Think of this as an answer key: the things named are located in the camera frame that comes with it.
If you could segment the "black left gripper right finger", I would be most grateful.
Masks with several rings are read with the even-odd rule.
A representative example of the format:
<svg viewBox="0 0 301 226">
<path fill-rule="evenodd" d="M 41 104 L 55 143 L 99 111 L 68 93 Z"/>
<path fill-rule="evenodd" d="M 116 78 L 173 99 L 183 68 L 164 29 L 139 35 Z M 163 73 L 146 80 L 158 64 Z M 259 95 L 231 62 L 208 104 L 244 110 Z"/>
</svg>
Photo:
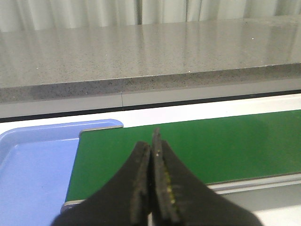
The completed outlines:
<svg viewBox="0 0 301 226">
<path fill-rule="evenodd" d="M 156 128 L 152 173 L 159 226 L 260 226 L 250 211 L 223 198 L 199 180 L 176 156 Z"/>
</svg>

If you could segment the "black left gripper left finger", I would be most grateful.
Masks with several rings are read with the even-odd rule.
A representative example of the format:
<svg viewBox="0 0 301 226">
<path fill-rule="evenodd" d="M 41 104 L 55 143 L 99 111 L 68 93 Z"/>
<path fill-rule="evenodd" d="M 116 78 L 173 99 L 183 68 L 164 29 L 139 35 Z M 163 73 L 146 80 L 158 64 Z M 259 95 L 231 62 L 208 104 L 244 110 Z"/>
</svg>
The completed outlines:
<svg viewBox="0 0 301 226">
<path fill-rule="evenodd" d="M 57 216 L 54 226 L 146 226 L 151 147 L 139 141 L 118 172 L 96 193 Z"/>
</svg>

